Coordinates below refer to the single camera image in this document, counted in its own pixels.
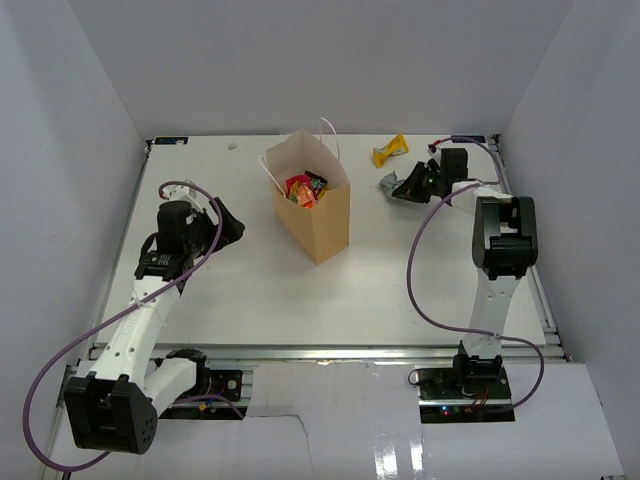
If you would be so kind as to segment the silver wrapper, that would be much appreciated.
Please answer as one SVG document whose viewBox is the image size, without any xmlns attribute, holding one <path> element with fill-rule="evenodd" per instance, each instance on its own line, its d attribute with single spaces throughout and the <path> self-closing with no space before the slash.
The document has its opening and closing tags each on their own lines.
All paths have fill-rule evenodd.
<svg viewBox="0 0 640 480">
<path fill-rule="evenodd" d="M 385 175 L 380 181 L 379 181 L 379 188 L 380 190 L 383 192 L 383 194 L 385 195 L 385 197 L 388 200 L 393 200 L 394 196 L 393 193 L 394 191 L 403 183 L 403 180 L 399 179 L 397 177 L 397 174 L 395 171 L 392 171 L 391 173 Z"/>
</svg>

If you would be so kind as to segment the small yellow candy wrapper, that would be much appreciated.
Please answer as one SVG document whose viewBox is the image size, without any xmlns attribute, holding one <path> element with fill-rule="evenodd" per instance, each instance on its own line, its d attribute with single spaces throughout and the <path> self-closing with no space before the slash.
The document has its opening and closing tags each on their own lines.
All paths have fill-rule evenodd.
<svg viewBox="0 0 640 480">
<path fill-rule="evenodd" d="M 390 157 L 404 155 L 408 152 L 409 146 L 406 138 L 402 134 L 397 134 L 385 146 L 372 150 L 374 166 L 382 168 Z"/>
</svg>

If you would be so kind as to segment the orange fruit candy bag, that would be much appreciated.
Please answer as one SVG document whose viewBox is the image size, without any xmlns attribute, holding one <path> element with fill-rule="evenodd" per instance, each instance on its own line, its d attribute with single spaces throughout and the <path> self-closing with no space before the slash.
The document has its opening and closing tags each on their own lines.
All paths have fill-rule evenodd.
<svg viewBox="0 0 640 480">
<path fill-rule="evenodd" d="M 317 203 L 317 198 L 312 192 L 310 186 L 301 183 L 296 183 L 293 186 L 289 192 L 288 199 L 302 208 L 313 208 Z"/>
</svg>

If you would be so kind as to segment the small magenta wrapper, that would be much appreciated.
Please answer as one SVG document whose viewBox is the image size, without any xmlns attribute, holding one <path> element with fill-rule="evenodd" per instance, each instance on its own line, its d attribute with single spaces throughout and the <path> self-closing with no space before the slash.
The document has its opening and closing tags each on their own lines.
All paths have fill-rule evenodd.
<svg viewBox="0 0 640 480">
<path fill-rule="evenodd" d="M 289 179 L 287 179 L 285 184 L 286 184 L 286 187 L 287 187 L 287 192 L 290 192 L 291 189 L 293 188 L 293 186 L 296 183 L 301 183 L 301 184 L 309 186 L 310 182 L 311 182 L 311 180 L 310 180 L 309 176 L 307 176 L 305 174 L 299 174 L 299 175 L 295 175 L 295 176 L 290 177 Z"/>
</svg>

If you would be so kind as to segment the purple M&M's packet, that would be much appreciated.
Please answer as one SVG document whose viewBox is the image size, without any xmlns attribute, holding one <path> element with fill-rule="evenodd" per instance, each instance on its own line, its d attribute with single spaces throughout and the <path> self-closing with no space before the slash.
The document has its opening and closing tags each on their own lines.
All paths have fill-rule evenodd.
<svg viewBox="0 0 640 480">
<path fill-rule="evenodd" d="M 315 196 L 319 196 L 320 193 L 327 187 L 328 181 L 311 171 L 305 171 L 304 174 L 309 178 L 309 185 Z"/>
</svg>

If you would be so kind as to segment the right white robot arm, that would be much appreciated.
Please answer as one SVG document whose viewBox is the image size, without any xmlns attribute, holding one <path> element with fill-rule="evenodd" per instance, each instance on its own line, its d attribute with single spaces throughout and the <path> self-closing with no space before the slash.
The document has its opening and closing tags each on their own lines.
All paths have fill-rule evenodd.
<svg viewBox="0 0 640 480">
<path fill-rule="evenodd" d="M 462 339 L 452 361 L 448 385 L 461 397 L 488 396 L 506 384 L 502 358 L 504 327 L 514 293 L 538 258 L 535 202 L 496 190 L 469 177 L 468 152 L 445 148 L 438 159 L 419 161 L 404 180 L 394 174 L 386 191 L 394 200 L 439 203 L 427 214 L 409 251 L 406 287 L 411 305 L 428 324 Z M 466 327 L 445 325 L 418 305 L 413 289 L 413 263 L 422 234 L 440 209 L 451 206 L 473 216 L 471 257 L 477 270 L 473 309 Z"/>
</svg>

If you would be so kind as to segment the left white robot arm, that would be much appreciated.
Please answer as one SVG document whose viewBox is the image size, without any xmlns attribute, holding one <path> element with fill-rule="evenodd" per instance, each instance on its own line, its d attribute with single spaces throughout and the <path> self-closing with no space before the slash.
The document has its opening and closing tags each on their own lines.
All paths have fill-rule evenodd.
<svg viewBox="0 0 640 480">
<path fill-rule="evenodd" d="M 207 252 L 238 241 L 245 230 L 224 205 L 218 219 L 183 197 L 162 203 L 157 230 L 141 248 L 130 305 L 98 360 L 64 390 L 72 436 L 80 449 L 143 454 L 161 414 L 186 395 L 211 387 L 203 352 L 174 350 L 147 370 L 161 330 L 186 286 L 184 273 Z"/>
</svg>

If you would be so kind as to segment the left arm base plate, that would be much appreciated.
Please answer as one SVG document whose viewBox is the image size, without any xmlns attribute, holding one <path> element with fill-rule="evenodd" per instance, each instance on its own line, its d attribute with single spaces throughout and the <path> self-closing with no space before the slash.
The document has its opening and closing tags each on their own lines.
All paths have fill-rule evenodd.
<svg viewBox="0 0 640 480">
<path fill-rule="evenodd" d="M 247 407 L 241 406 L 243 372 L 241 370 L 208 370 L 205 376 L 205 390 L 187 393 L 180 400 L 193 396 L 203 399 L 179 403 L 171 406 L 162 415 L 162 419 L 171 420 L 208 420 L 239 421 L 244 417 Z"/>
</svg>

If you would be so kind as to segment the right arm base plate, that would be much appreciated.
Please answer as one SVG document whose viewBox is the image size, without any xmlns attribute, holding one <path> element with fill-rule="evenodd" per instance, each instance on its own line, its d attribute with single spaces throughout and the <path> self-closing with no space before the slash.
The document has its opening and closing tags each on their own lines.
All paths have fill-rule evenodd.
<svg viewBox="0 0 640 480">
<path fill-rule="evenodd" d="M 413 369 L 407 381 L 417 389 L 423 425 L 515 421 L 505 369 L 501 370 L 496 380 L 481 380 L 472 386 L 463 386 L 452 367 Z"/>
</svg>

